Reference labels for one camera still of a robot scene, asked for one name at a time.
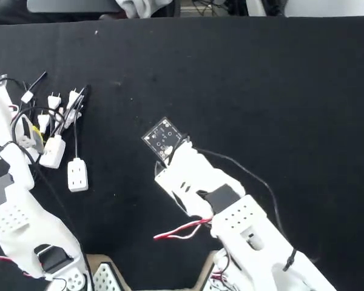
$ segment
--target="black fabric surface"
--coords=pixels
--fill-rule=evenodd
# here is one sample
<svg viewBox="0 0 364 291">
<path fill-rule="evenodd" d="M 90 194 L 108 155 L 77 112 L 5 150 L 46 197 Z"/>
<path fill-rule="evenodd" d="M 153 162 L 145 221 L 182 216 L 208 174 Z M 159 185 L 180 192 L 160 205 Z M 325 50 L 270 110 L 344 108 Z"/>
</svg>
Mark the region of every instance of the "black fabric surface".
<svg viewBox="0 0 364 291">
<path fill-rule="evenodd" d="M 189 221 L 153 181 L 156 156 L 140 140 L 168 116 L 197 147 L 232 156 L 276 192 L 293 245 L 337 290 L 364 290 L 364 18 L 151 19 L 0 27 L 0 74 L 67 96 L 91 84 L 80 156 L 90 190 L 70 193 L 66 163 L 46 170 L 87 253 L 109 255 L 133 289 L 192 287 L 210 250 L 152 241 Z M 274 219 L 266 190 L 239 179 Z M 32 192 L 67 221 L 42 182 Z M 0 290 L 41 290 L 0 263 Z"/>
</svg>

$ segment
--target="white cloth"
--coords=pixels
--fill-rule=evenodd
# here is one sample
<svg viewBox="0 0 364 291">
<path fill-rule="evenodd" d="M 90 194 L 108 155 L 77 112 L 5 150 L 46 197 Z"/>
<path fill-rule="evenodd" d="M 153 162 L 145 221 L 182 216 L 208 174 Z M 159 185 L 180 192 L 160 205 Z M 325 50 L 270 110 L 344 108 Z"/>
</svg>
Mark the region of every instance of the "white cloth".
<svg viewBox="0 0 364 291">
<path fill-rule="evenodd" d="M 116 0 L 117 4 L 126 11 L 128 18 L 150 18 L 160 8 L 172 0 Z"/>
</svg>

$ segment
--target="circuit board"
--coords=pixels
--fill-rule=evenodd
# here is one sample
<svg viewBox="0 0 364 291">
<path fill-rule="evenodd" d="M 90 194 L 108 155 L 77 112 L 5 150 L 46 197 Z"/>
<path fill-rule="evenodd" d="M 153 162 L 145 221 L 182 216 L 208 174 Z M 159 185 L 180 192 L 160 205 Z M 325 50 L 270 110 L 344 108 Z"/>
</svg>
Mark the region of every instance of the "circuit board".
<svg viewBox="0 0 364 291">
<path fill-rule="evenodd" d="M 182 134 L 164 117 L 141 139 L 164 161 L 181 138 Z"/>
</svg>

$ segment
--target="electrical cord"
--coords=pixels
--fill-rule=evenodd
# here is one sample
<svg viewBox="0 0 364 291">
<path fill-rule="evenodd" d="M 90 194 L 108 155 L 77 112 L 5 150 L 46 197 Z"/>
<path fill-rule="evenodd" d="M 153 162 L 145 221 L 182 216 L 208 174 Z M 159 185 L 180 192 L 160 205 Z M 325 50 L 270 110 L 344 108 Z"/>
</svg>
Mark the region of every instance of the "electrical cord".
<svg viewBox="0 0 364 291">
<path fill-rule="evenodd" d="M 8 78 L 8 77 L 3 77 L 3 78 L 0 78 L 0 82 L 2 81 L 12 81 L 14 82 L 21 90 L 24 89 L 23 85 L 16 79 L 13 79 L 13 78 Z"/>
<path fill-rule="evenodd" d="M 84 92 L 85 92 L 85 90 L 88 90 L 88 88 L 89 88 L 89 86 L 87 85 L 87 86 L 85 86 L 85 87 L 83 87 L 82 89 L 81 89 L 81 91 L 79 91 L 79 93 L 78 93 L 78 96 L 80 97 Z M 69 116 L 69 114 L 70 114 L 70 112 L 77 106 L 77 104 L 78 104 L 78 102 L 79 102 L 79 99 L 80 98 L 77 98 L 76 99 L 76 101 L 75 102 L 73 102 L 73 104 L 70 106 L 70 108 L 69 109 L 67 109 L 66 110 L 66 112 L 65 112 L 65 114 L 63 115 L 64 116 L 64 120 L 65 120 L 65 122 L 64 123 L 62 123 L 60 126 L 57 126 L 57 128 L 54 130 L 54 132 L 53 133 L 55 133 L 55 132 L 58 132 L 58 134 L 60 135 L 61 133 L 62 133 L 62 131 L 63 131 L 63 128 L 64 128 L 64 125 L 65 125 L 65 123 L 66 123 L 66 119 L 67 119 L 67 117 Z"/>
<path fill-rule="evenodd" d="M 210 154 L 210 155 L 213 155 L 213 156 L 217 156 L 219 158 L 227 159 L 228 161 L 233 162 L 236 166 L 241 168 L 244 172 L 251 175 L 257 181 L 261 182 L 268 189 L 268 192 L 271 195 L 272 202 L 274 204 L 275 220 L 277 222 L 278 229 L 279 229 L 280 233 L 283 235 L 283 237 L 287 241 L 289 241 L 288 237 L 286 236 L 285 230 L 283 229 L 283 225 L 281 223 L 281 219 L 280 219 L 280 215 L 279 215 L 279 209 L 278 209 L 278 202 L 277 202 L 277 199 L 275 197 L 274 191 L 271 189 L 271 187 L 268 185 L 268 183 L 265 180 L 261 179 L 258 175 L 252 173 L 250 170 L 243 167 L 238 161 L 236 161 L 235 159 L 233 159 L 233 158 L 231 158 L 229 156 L 222 155 L 221 153 L 215 153 L 215 152 L 212 152 L 210 150 L 203 150 L 203 149 L 198 149 L 198 148 L 195 148 L 195 149 L 198 150 L 201 153 L 207 153 L 207 154 Z M 284 272 L 287 271 L 292 266 L 292 264 L 294 263 L 296 253 L 297 253 L 297 250 L 295 248 L 293 248 L 289 258 L 287 259 L 286 265 L 283 268 Z"/>
<path fill-rule="evenodd" d="M 3 151 L 5 149 L 6 146 L 8 146 L 9 144 L 14 144 L 16 145 L 25 155 L 26 157 L 28 157 L 28 159 L 30 160 L 31 162 L 31 165 L 33 166 L 33 168 L 38 172 L 38 175 L 42 178 L 44 184 L 47 186 L 47 188 L 49 188 L 49 191 L 50 193 L 54 196 L 54 198 L 56 199 L 56 201 L 58 202 L 59 206 L 62 208 L 65 216 L 66 216 L 66 219 L 68 220 L 68 222 L 70 223 L 71 227 L 72 227 L 72 232 L 73 232 L 73 235 L 74 237 L 78 237 L 78 235 L 76 234 L 76 231 L 75 231 L 75 227 L 74 227 L 74 223 L 72 221 L 72 219 L 70 218 L 63 202 L 61 201 L 61 198 L 59 198 L 59 196 L 56 194 L 55 192 L 55 189 L 54 187 L 51 185 L 51 183 L 49 182 L 49 180 L 46 178 L 46 176 L 43 174 L 43 172 L 41 171 L 41 169 L 38 167 L 38 165 L 36 164 L 36 162 L 33 160 L 31 154 L 25 149 L 23 148 L 22 146 L 18 145 L 16 142 L 14 141 L 9 141 L 7 142 L 6 144 L 4 144 L 3 146 L 0 146 L 0 152 Z M 83 249 L 83 246 L 81 244 L 81 242 L 79 241 L 79 239 L 77 238 L 77 241 L 78 241 L 78 244 L 79 244 L 79 248 L 81 250 L 81 253 L 82 253 L 82 256 L 84 257 L 84 261 L 85 261 L 85 265 L 86 265 L 86 268 L 89 272 L 89 277 L 90 277 L 90 284 L 92 286 L 92 290 L 96 290 L 95 289 L 95 285 L 94 285 L 94 282 L 93 282 L 93 276 L 92 276 L 92 271 L 90 269 L 90 265 L 89 265 L 89 261 L 86 257 L 86 254 L 84 252 L 84 249 Z"/>
<path fill-rule="evenodd" d="M 65 287 L 63 287 L 63 289 L 62 289 L 61 291 L 66 290 L 66 287 L 67 287 L 67 281 L 66 281 L 64 278 L 53 278 L 53 280 L 63 280 L 63 281 L 65 281 Z"/>
<path fill-rule="evenodd" d="M 57 110 L 52 110 L 51 108 L 48 108 L 48 107 L 43 107 L 43 106 L 34 106 L 34 107 L 29 107 L 29 108 L 26 108 L 26 109 L 23 109 L 22 111 L 20 111 L 16 117 L 14 118 L 13 122 L 12 122 L 12 128 L 11 128 L 11 132 L 12 132 L 12 140 L 14 142 L 17 142 L 16 140 L 16 125 L 18 123 L 18 121 L 20 120 L 21 116 L 27 112 L 30 112 L 32 110 L 36 110 L 36 109 L 40 109 L 40 110 L 47 110 L 47 112 L 49 111 L 54 111 L 54 113 L 56 115 L 58 115 L 60 117 L 60 120 L 57 120 L 58 122 L 60 122 L 61 124 L 64 124 L 65 122 L 65 118 L 62 114 L 60 114 L 60 112 L 58 112 Z"/>
<path fill-rule="evenodd" d="M 74 121 L 73 121 L 73 127 L 74 127 L 74 143 L 75 143 L 75 157 L 78 158 L 78 132 L 77 132 L 77 116 L 79 111 L 81 110 L 81 105 L 84 101 L 85 96 L 81 98 L 81 100 L 78 102 L 78 106 L 75 110 L 74 115 Z"/>
<path fill-rule="evenodd" d="M 34 89 L 34 87 L 43 79 L 47 76 L 47 72 L 44 71 L 43 74 L 36 79 L 36 81 L 34 83 L 32 83 L 32 85 L 29 87 L 28 91 L 31 91 L 32 89 Z"/>
</svg>

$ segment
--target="white plug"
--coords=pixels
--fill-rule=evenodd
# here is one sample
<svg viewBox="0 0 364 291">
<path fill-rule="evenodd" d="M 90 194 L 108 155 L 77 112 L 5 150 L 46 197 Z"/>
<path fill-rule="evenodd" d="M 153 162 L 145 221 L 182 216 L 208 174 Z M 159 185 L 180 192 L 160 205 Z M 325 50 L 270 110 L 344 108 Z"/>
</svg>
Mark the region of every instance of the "white plug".
<svg viewBox="0 0 364 291">
<path fill-rule="evenodd" d="M 78 97 L 79 97 L 79 93 L 77 93 L 75 91 L 75 89 L 73 91 L 70 91 L 70 93 L 69 93 L 69 101 L 67 103 L 66 109 L 71 108 L 71 106 L 74 104 L 74 102 L 77 101 Z"/>
<path fill-rule="evenodd" d="M 39 163 L 47 168 L 58 169 L 61 164 L 66 143 L 60 135 L 49 138 L 44 146 L 44 152 Z"/>
<path fill-rule="evenodd" d="M 31 91 L 26 91 L 22 96 L 21 101 L 27 104 L 33 97 L 34 93 L 32 93 Z"/>
<path fill-rule="evenodd" d="M 60 114 L 62 114 L 62 115 L 63 115 L 63 111 L 64 111 L 63 107 L 60 107 L 60 108 L 58 109 L 58 112 L 59 112 Z M 60 122 L 59 122 L 59 121 L 55 121 L 55 128 L 57 128 L 59 125 L 60 125 Z"/>
<path fill-rule="evenodd" d="M 53 96 L 54 93 L 51 93 L 50 96 L 47 97 L 47 102 L 49 104 L 49 108 L 51 109 L 57 109 L 59 105 L 61 105 L 62 99 L 60 97 L 60 94 L 58 96 Z"/>
<path fill-rule="evenodd" d="M 39 131 L 43 134 L 46 133 L 47 126 L 50 124 L 50 115 L 40 114 L 38 115 Z"/>
<path fill-rule="evenodd" d="M 67 185 L 71 192 L 85 191 L 89 188 L 86 164 L 82 159 L 74 158 L 67 163 Z"/>
<path fill-rule="evenodd" d="M 77 119 L 80 118 L 81 116 L 82 116 L 81 112 L 78 112 L 77 113 Z M 66 117 L 66 122 L 65 122 L 65 125 L 64 125 L 65 129 L 68 129 L 72 125 L 72 123 L 74 122 L 74 117 L 75 117 L 75 110 L 73 109 L 69 113 L 69 115 L 67 115 L 67 117 Z"/>
</svg>

